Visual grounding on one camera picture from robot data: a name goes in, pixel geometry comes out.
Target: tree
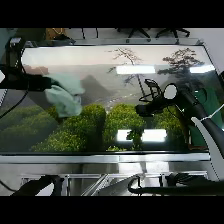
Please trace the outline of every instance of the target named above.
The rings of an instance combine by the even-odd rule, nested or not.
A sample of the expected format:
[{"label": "tree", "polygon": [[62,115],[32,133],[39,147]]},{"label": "tree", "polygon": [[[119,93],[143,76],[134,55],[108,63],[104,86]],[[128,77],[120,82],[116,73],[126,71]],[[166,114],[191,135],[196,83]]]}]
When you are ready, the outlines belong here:
[{"label": "tree", "polygon": [[178,50],[171,57],[163,58],[163,61],[168,62],[170,68],[159,70],[158,74],[173,74],[176,78],[181,78],[182,83],[188,83],[192,89],[193,85],[199,85],[201,83],[191,75],[189,68],[204,64],[204,62],[195,59],[194,56],[196,56],[196,53],[190,48]]},{"label": "tree", "polygon": [[[134,65],[137,65],[137,64],[141,63],[141,61],[142,61],[142,59],[139,58],[138,56],[136,56],[135,53],[129,48],[117,48],[116,50],[108,51],[108,52],[116,52],[116,56],[113,58],[113,60],[116,60],[116,59],[121,58],[121,57],[124,57],[124,58],[128,59],[122,65],[131,64],[131,65],[134,66]],[[110,68],[108,73],[112,72],[115,68],[116,67]],[[142,94],[143,94],[143,96],[145,96],[146,94],[145,94],[144,89],[142,87],[140,77],[144,77],[144,75],[143,74],[131,74],[124,80],[124,83],[125,83],[125,85],[127,85],[127,84],[133,85],[132,80],[137,78],[139,86],[140,86],[141,91],[142,91]]]}]

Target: floor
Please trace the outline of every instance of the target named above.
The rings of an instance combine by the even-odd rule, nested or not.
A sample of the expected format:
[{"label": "floor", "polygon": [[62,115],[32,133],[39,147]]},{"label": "floor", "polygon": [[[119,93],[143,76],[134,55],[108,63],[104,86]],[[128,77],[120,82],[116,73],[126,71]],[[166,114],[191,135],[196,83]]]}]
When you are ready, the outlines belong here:
[{"label": "floor", "polygon": [[[186,28],[191,32],[190,38],[203,38],[205,43],[207,44],[210,54],[212,56],[215,65],[219,72],[224,70],[224,29],[223,28]],[[151,29],[147,30],[147,33],[153,38],[156,36],[156,33],[161,29]],[[79,28],[66,29],[67,35],[73,39],[82,39],[82,32]],[[85,37],[86,38],[96,38],[96,30],[94,28],[85,28]],[[122,30],[122,32],[118,33],[113,28],[98,28],[99,38],[127,38],[130,29]],[[133,37],[139,38],[140,34],[136,33]],[[211,177],[215,179],[214,172],[212,170],[211,165],[208,166],[207,162],[201,163],[202,167],[197,167],[196,169],[203,169],[207,167],[209,172],[212,174]],[[119,164],[118,165],[94,165],[87,164],[84,167],[80,165],[57,165],[57,164],[45,164],[45,165],[18,165],[18,164],[0,164],[0,179],[4,181],[11,188],[18,189],[20,187],[20,175],[25,173],[32,174],[58,174],[58,173],[80,173],[82,170],[84,173],[113,173],[113,172],[159,172],[163,171],[164,163],[150,163],[144,164]],[[175,164],[172,169],[180,170],[180,164]],[[10,195],[11,192],[7,191],[5,188],[0,186],[0,195]]]}]

